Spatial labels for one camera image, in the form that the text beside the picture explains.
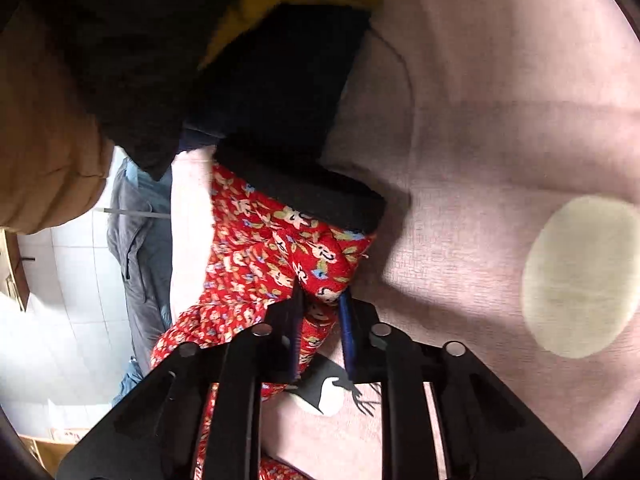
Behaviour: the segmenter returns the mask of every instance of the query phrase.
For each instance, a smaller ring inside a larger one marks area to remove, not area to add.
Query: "gray jacket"
[[[114,180],[111,207],[170,213],[171,181],[171,169],[155,182],[126,158]],[[171,325],[171,221],[111,214],[107,240],[120,263],[133,352],[146,375],[151,351]]]

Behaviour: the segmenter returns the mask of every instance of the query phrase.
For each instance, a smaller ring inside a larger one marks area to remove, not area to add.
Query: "pink blanket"
[[[586,473],[640,397],[638,40],[613,0],[386,0],[373,22],[325,155],[389,202],[354,296],[465,342]],[[177,203],[174,269],[210,239],[184,242]],[[338,338],[321,352],[341,363]],[[380,478],[379,410],[328,386],[325,415],[267,402],[263,444],[316,480]]]

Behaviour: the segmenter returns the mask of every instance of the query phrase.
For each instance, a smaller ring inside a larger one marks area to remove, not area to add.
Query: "metal rod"
[[[133,211],[131,209],[111,209],[109,207],[95,207],[94,211],[110,213],[112,215],[146,216],[148,218],[171,219],[171,215],[169,213],[155,213],[153,211]]]

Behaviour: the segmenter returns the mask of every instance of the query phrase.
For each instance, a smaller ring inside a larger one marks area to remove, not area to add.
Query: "red floral fabric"
[[[152,367],[180,343],[202,348],[231,341],[260,323],[268,306],[290,298],[297,278],[312,299],[302,323],[300,372],[311,361],[337,320],[335,302],[347,287],[372,237],[340,230],[310,218],[255,190],[213,162],[211,202],[214,237],[198,304],[185,311],[160,338]],[[263,384],[262,400],[284,389]],[[198,446],[196,475],[202,475],[218,386],[208,399]],[[292,468],[263,457],[260,480],[304,478]]]

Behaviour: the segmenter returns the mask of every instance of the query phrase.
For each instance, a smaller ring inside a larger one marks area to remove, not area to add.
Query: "wooden shelf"
[[[21,311],[27,310],[30,290],[18,237],[4,229],[0,229],[0,292],[15,300]]]
[[[60,462],[76,444],[64,444],[44,438],[31,438],[20,435],[24,447],[40,462],[40,465],[55,478]]]

